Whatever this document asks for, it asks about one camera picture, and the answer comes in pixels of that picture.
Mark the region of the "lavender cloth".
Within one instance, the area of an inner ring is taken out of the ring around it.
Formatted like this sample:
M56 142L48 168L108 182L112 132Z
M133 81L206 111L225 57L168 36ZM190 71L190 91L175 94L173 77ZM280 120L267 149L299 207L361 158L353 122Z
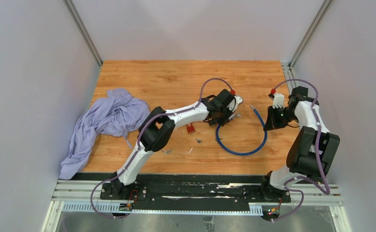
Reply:
M130 132L137 130L150 114L148 103L123 88L107 91L77 120L67 157L61 163L60 179L69 180L88 163L100 134L123 137L127 145Z

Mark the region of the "brass padlock keys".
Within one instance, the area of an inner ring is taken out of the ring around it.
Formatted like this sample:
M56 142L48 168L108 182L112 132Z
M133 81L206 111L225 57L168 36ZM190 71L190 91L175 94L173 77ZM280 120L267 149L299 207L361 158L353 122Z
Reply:
M163 150L161 150L161 152L164 153L165 155L171 154L172 151L173 151L173 149L163 149Z

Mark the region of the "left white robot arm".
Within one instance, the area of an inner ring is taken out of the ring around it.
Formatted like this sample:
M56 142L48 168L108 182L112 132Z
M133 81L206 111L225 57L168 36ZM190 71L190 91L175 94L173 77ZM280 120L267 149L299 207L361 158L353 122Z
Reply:
M141 168L155 153L169 142L173 131L181 126L200 121L210 121L219 126L228 123L243 103L233 90L223 89L216 96L200 98L191 105L173 110L154 108L138 129L136 145L123 166L110 179L113 194L120 200L127 199Z

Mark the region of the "aluminium frame rails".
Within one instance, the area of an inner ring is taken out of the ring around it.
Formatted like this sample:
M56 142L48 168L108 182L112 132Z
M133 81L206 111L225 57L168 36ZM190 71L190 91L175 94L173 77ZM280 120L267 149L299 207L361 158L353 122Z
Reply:
M79 174L59 180L42 230L200 231L200 232L349 232L352 230L336 185L330 194L302 181L289 187L290 203L249 204L247 211L139 210L120 200L100 199L106 174Z

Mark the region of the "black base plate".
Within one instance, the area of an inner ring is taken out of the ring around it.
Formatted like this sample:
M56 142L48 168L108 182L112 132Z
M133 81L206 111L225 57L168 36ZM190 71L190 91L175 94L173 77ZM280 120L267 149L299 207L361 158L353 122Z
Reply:
M250 203L290 203L289 193L261 193L261 175L139 174L134 183L105 183L100 199L120 200L134 209L164 211L247 211Z

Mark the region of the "red cable lock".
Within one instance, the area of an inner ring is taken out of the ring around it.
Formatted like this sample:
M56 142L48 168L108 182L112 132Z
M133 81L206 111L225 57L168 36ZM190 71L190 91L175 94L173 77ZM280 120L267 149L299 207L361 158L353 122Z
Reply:
M194 128L194 126L193 126L192 123L187 124L187 125L186 125L186 128L187 128L187 133L188 133L188 134L192 134L192 133L195 133L195 132L196 132L196 131L195 131L195 128Z

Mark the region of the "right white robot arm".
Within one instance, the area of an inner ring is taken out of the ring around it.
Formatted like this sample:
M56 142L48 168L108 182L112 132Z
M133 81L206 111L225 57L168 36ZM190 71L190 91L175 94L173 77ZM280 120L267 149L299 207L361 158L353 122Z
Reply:
M326 180L334 156L340 144L340 137L331 133L324 125L319 114L317 98L308 96L308 88L295 87L289 95L288 105L284 106L285 97L271 90L269 97L273 100L268 107L268 116L263 127L264 131L282 129L292 121L299 125L299 133L291 146L286 165L279 170L270 171L263 178L259 188L260 197L272 201L280 192L305 180L314 185L322 182L319 189L330 193Z

